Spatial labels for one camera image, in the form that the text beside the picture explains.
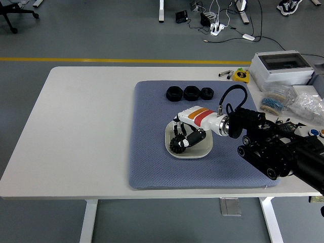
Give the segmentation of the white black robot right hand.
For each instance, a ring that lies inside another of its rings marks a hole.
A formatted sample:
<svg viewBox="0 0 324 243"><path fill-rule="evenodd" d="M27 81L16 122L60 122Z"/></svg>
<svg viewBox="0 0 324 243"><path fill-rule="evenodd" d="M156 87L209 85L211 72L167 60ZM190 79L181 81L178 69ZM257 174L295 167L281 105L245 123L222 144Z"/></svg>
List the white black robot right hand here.
<svg viewBox="0 0 324 243"><path fill-rule="evenodd" d="M194 106L179 112L173 119L174 138L170 149L176 154L183 153L206 138L206 131L219 136L228 136L228 116L210 109Z"/></svg>

